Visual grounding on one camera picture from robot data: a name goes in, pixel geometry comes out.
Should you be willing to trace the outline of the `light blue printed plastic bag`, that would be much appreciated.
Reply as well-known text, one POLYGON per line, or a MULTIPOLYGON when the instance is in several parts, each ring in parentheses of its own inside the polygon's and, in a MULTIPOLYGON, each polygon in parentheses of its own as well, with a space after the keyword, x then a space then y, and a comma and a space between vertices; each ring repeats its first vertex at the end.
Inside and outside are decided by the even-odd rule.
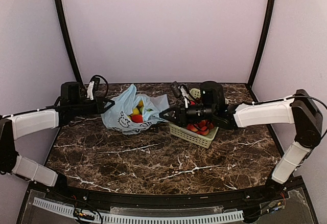
POLYGON ((169 108, 168 96, 166 94, 150 97, 138 94, 137 88, 131 84, 119 96, 112 98, 115 105, 101 114, 103 124, 108 129, 121 132, 125 135, 135 135, 150 128, 150 126, 164 122, 159 113, 169 108), (140 113, 140 121, 132 121, 133 110, 139 103, 143 103, 140 113))

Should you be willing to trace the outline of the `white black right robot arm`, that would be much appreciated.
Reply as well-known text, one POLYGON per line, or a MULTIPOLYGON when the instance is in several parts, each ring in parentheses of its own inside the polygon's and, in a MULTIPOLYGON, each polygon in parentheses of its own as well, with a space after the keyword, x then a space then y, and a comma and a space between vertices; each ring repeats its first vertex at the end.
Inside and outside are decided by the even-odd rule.
POLYGON ((200 86, 199 103, 173 106, 160 112, 159 116, 178 126, 208 120, 226 130, 266 124, 293 124, 296 136, 261 188, 261 197, 272 200, 326 135, 322 129, 323 115, 316 102, 318 99, 309 96, 304 89, 298 89, 295 94, 285 98, 227 104, 222 85, 204 82, 200 86))

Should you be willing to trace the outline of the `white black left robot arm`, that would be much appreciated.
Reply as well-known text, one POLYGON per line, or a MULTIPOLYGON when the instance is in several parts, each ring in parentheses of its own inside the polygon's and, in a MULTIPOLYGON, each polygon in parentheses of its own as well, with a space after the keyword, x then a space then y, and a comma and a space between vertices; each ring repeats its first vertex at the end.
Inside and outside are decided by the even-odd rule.
POLYGON ((15 141, 47 129, 66 126, 74 117, 103 114, 114 106, 113 100, 99 97, 65 103, 58 98, 52 106, 1 117, 1 175, 14 174, 52 187, 60 201, 68 201, 72 190, 63 182, 64 176, 25 156, 15 149, 15 141))

